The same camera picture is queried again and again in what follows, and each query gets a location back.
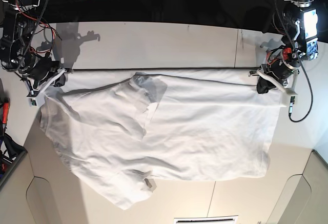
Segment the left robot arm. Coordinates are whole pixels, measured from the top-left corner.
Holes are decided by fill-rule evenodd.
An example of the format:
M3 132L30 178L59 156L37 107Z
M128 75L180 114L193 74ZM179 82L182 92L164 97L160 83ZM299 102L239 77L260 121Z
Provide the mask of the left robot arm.
M297 79L303 61L318 57L317 10L315 0L274 0L275 13L282 26L282 45L267 52L265 63L249 72L257 76L257 92L266 94L278 89L294 96L294 86L288 88L288 80Z

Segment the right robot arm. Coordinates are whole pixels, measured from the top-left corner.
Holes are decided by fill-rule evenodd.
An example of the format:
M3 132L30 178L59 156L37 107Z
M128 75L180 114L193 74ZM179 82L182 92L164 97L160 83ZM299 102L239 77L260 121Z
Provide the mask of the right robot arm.
M57 31L44 19L49 0L2 0L8 4L1 22L1 67L16 74L36 96L43 88L62 87L70 69L51 58ZM38 51L32 41L38 28L50 29L50 47Z

